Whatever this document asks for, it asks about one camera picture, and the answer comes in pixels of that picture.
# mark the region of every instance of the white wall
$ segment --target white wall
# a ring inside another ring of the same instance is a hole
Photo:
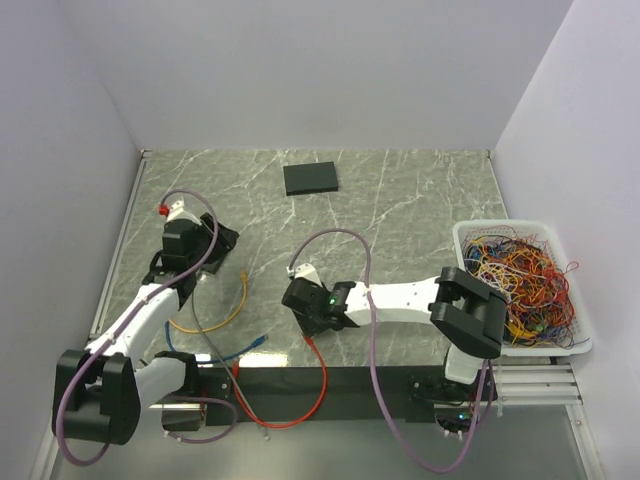
[[[139,153],[52,0],[0,2],[0,449],[27,478],[86,341]]]
[[[60,0],[146,148],[493,148],[571,0]]]
[[[576,0],[496,148],[512,217],[553,225],[595,329],[578,371],[612,479],[640,471],[640,2]]]

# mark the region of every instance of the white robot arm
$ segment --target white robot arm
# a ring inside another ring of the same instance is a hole
[[[447,353],[447,380],[472,384],[482,362],[500,356],[506,299],[455,267],[440,277],[413,283],[371,285],[378,322],[434,325],[453,343]],[[340,282],[327,290],[310,264],[298,267],[283,298],[305,335],[371,323],[371,307],[362,282]],[[462,309],[453,305],[464,299]]]
[[[202,270],[215,273],[235,246],[238,234],[218,223],[217,240],[211,249],[214,225],[210,214],[196,217],[184,208],[182,199],[171,208],[161,207],[160,213],[167,217],[162,250],[154,255],[135,299],[100,338],[84,350],[67,350],[58,360],[54,433],[65,391],[88,359],[99,355],[88,369],[84,367],[82,380],[68,397],[62,413],[65,438],[123,445],[133,435],[142,409],[170,393],[199,393],[198,365],[193,354],[161,352],[147,367],[138,370],[136,366],[158,330],[192,294],[198,274],[194,266],[201,265]],[[170,287],[152,293],[175,277],[180,278]],[[136,308],[138,313],[131,318]],[[124,325],[126,328],[117,335]],[[105,343],[109,347],[102,351]]]

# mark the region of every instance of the gray marble table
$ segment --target gray marble table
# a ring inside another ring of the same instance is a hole
[[[334,161],[340,191],[287,197],[282,167]],[[249,296],[242,313],[211,339],[226,354],[261,334],[269,338],[243,357],[242,366],[307,366],[317,360],[301,338],[293,314],[280,304],[289,282],[285,267],[310,234],[328,227],[362,233],[373,249],[372,282],[410,282],[437,275],[455,265],[452,227],[460,220],[506,218],[485,151],[426,150],[204,150],[156,151],[145,160],[141,183],[128,219],[121,258],[113,276],[99,330],[126,308],[160,248],[160,197],[174,187],[198,191],[213,204],[218,218],[238,231],[233,252],[215,276],[205,276],[195,292],[205,326],[220,322],[241,298],[240,271],[249,275]],[[197,213],[203,208],[193,200]],[[356,241],[339,234],[313,242],[300,261],[311,262],[333,285],[358,280],[364,253]],[[185,307],[175,320],[195,325]],[[172,331],[176,348],[209,353],[199,335]],[[365,365],[368,329],[345,329],[316,337],[331,366]],[[439,364],[447,340],[431,326],[383,324],[378,327],[380,365]],[[159,332],[146,352],[166,350]]]

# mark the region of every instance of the blue cable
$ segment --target blue cable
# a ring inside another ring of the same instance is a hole
[[[170,331],[169,322],[166,322],[164,324],[164,335],[165,335],[165,338],[167,339],[167,345],[169,346],[169,350],[171,350],[172,352],[175,352],[176,349],[173,346],[173,343],[171,342],[171,331]],[[251,342],[248,346],[246,346],[242,350],[237,351],[236,353],[232,353],[231,355],[227,355],[226,357],[222,357],[222,359],[225,362],[227,362],[229,360],[233,360],[234,358],[239,357],[240,355],[244,355],[245,353],[262,345],[267,340],[267,338],[268,338],[267,334],[261,335],[260,337],[256,338],[253,342]],[[206,361],[198,362],[198,365],[212,365],[216,363],[220,363],[220,360],[217,360],[217,359],[206,360]]]

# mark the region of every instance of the tangled wires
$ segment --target tangled wires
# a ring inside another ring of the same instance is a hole
[[[573,348],[574,310],[565,274],[547,254],[547,242],[535,236],[484,235],[465,239],[466,270],[507,296],[504,339],[512,345]]]

